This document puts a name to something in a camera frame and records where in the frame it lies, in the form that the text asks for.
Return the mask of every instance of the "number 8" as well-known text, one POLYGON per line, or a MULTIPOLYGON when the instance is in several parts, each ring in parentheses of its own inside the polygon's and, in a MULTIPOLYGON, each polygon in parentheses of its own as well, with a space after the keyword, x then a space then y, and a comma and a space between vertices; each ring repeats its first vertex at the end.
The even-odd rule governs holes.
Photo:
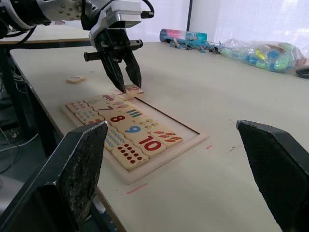
POLYGON ((126 117, 120 115, 120 116, 117 116, 117 117, 112 117, 112 118, 111 118, 111 121, 112 121, 112 122, 119 122, 119 121, 121 121, 121 120, 124 120, 125 118, 126 118, 126 117))

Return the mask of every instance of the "red number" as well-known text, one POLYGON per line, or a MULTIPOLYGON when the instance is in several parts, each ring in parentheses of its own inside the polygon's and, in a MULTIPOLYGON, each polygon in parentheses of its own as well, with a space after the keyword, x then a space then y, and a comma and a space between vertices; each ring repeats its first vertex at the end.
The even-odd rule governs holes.
MULTIPOLYGON (((152 139, 154 139, 154 138, 152 136, 148 135, 148 138, 143 140, 143 141, 140 141, 139 144, 144 144, 144 143, 146 143, 146 142, 148 142, 152 139)), ((162 144, 159 141, 151 141, 151 142, 148 142, 144 145, 144 147, 147 151, 155 151, 155 150, 159 149, 161 146, 162 146, 162 144)))
POLYGON ((124 120, 125 118, 126 118, 126 117, 120 115, 120 116, 117 116, 117 117, 112 117, 112 118, 111 118, 111 121, 112 121, 112 122, 119 122, 119 121, 121 121, 121 120, 124 120))
POLYGON ((132 91, 132 90, 139 90, 140 88, 138 88, 138 87, 131 87, 131 88, 126 88, 127 89, 127 91, 132 91))

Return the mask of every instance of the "wooden puzzle board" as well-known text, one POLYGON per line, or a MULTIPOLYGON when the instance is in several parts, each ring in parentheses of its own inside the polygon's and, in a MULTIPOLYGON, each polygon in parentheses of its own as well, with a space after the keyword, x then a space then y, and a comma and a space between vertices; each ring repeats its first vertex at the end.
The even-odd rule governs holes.
MULTIPOLYGON (((196 146, 197 144, 203 142, 208 138, 207 134, 200 133, 199 131, 176 120, 171 115, 168 115, 167 113, 160 111, 156 106, 149 103, 145 99, 141 100, 133 98, 126 102, 129 102, 130 104, 136 106, 145 115, 149 115, 151 116, 151 118, 155 118, 160 124, 172 128, 173 131, 177 135, 181 136, 181 138, 183 139, 183 142, 181 144, 167 149, 162 154, 157 155, 156 157, 150 159, 142 166, 132 171, 128 171, 126 168, 124 168, 123 165, 105 147, 103 153, 104 160, 107 160, 110 163, 110 165, 113 167, 118 176, 126 184, 131 184, 134 181, 142 178, 143 176, 154 171, 155 169, 159 168, 160 166, 164 165, 165 163, 176 158, 180 154, 186 152, 187 150, 191 149, 192 147, 196 146)), ((61 109, 77 127, 83 125, 83 123, 79 121, 79 119, 66 107, 66 105, 63 105, 61 109)))

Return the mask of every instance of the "wooden number tile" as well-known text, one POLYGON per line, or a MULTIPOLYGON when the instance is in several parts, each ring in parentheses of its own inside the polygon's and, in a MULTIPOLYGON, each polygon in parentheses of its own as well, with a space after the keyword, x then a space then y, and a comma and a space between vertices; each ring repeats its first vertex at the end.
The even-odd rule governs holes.
POLYGON ((128 117, 125 116, 124 114, 118 112, 116 114, 107 114, 104 117, 113 127, 118 128, 118 126, 130 123, 132 120, 128 117))
POLYGON ((139 147, 142 152, 151 159, 166 150, 166 146, 150 134, 133 140, 133 144, 139 147))
POLYGON ((115 94, 106 94, 102 95, 102 98, 105 102, 108 104, 111 104, 112 102, 118 102, 120 99, 115 94))
POLYGON ((132 107, 130 103, 123 100, 112 102, 110 105, 121 112, 132 107))
POLYGON ((157 127, 151 135, 161 141, 167 148, 180 144, 183 139, 166 127, 157 127))
POLYGON ((69 77, 68 79, 66 79, 66 82, 76 84, 76 83, 79 83, 81 81, 84 81, 85 79, 86 78, 84 76, 72 76, 72 77, 69 77))
POLYGON ((120 111, 123 112, 128 117, 130 117, 133 121, 136 121, 139 118, 143 118, 143 117, 147 116, 141 110, 137 109, 134 106, 128 107, 128 108, 120 110, 120 111))
POLYGON ((83 124, 92 124, 95 122, 104 121, 104 118, 92 109, 76 112, 75 115, 83 124))
POLYGON ((73 113, 76 113, 78 111, 83 110, 90 110, 91 108, 83 101, 72 101, 69 104, 67 104, 67 107, 69 110, 71 110, 73 113))
POLYGON ((84 100, 84 102, 87 103, 92 108, 108 105, 103 100, 102 96, 97 96, 97 97, 94 97, 94 98, 89 98, 87 100, 84 100))
POLYGON ((141 149, 134 146, 131 142, 125 143, 113 149, 112 155, 128 171, 138 168, 149 160, 149 158, 142 153, 141 149))
POLYGON ((134 122, 128 122, 126 124, 120 124, 117 130, 125 135, 129 140, 140 140, 141 138, 147 137, 148 133, 141 126, 134 122))
POLYGON ((123 100, 123 101, 128 101, 132 99, 132 96, 130 94, 127 93, 123 93, 119 90, 115 90, 113 92, 114 95, 116 95, 119 99, 123 100))
POLYGON ((145 129, 148 132, 152 132, 158 127, 160 124, 156 121, 153 120, 150 117, 143 117, 140 119, 135 120, 135 123, 141 126, 143 129, 145 129))
POLYGON ((116 128, 109 126, 105 138, 104 146, 112 151, 115 147, 128 143, 129 140, 125 139, 122 133, 119 133, 116 128))
POLYGON ((132 97, 142 96, 144 91, 138 88, 136 85, 125 86, 126 93, 131 95, 132 97))
POLYGON ((99 115, 103 116, 105 118, 106 115, 113 115, 113 114, 118 114, 119 111, 112 107, 111 105, 101 105, 101 106, 96 106, 93 108, 99 115))

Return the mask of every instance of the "silver metal part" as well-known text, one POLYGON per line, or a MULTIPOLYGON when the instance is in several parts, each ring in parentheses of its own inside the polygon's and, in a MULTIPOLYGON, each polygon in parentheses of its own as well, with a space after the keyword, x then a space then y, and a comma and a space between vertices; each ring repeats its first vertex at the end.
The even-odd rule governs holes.
POLYGON ((50 21, 80 20, 81 12, 74 0, 37 0, 46 18, 50 21))
POLYGON ((1 7, 5 7, 8 15, 11 17, 11 19, 21 28, 23 29, 31 29, 33 28, 34 26, 30 26, 26 23, 24 23, 20 17, 18 17, 18 15, 16 14, 12 4, 11 4, 11 1, 10 0, 1 0, 0 1, 0 6, 1 7))
POLYGON ((105 28, 115 29, 121 25, 121 28, 131 28, 141 22, 140 14, 142 13, 139 2, 130 2, 116 0, 110 3, 103 11, 100 12, 97 23, 89 33, 89 39, 92 46, 95 47, 94 39, 105 28))

